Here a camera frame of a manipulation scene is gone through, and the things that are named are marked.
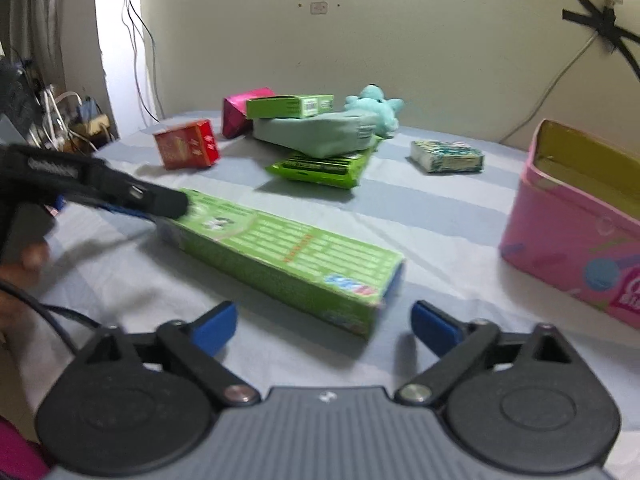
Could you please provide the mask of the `person's left hand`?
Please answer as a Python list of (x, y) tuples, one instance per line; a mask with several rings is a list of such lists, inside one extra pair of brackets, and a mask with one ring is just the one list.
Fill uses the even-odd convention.
[[(21, 259), (16, 263), (2, 264), (1, 279), (17, 288), (29, 290), (38, 283), (41, 272), (49, 259), (50, 248), (44, 240), (32, 244), (23, 250)], [(27, 310), (26, 304), (2, 292), (0, 302), (1, 329), (7, 330), (16, 325)]]

